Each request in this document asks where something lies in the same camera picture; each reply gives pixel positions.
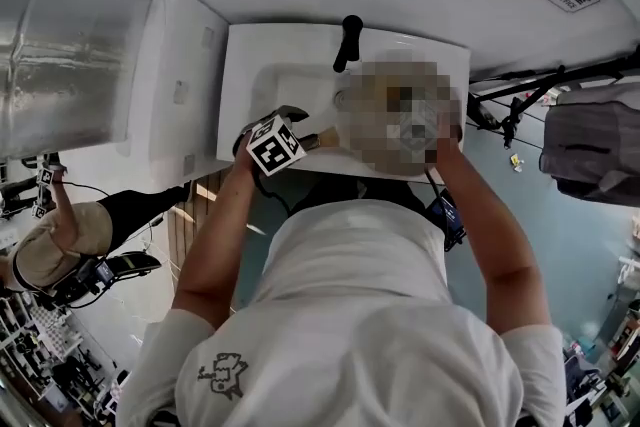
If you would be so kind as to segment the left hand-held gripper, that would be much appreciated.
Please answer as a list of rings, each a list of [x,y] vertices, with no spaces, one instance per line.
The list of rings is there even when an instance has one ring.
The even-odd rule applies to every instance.
[[[309,114],[297,107],[283,105],[257,121],[246,125],[233,146],[236,155],[246,135],[246,150],[266,176],[289,167],[306,156],[304,149],[321,146],[319,134],[309,134],[300,140],[294,135],[292,125],[305,120]]]

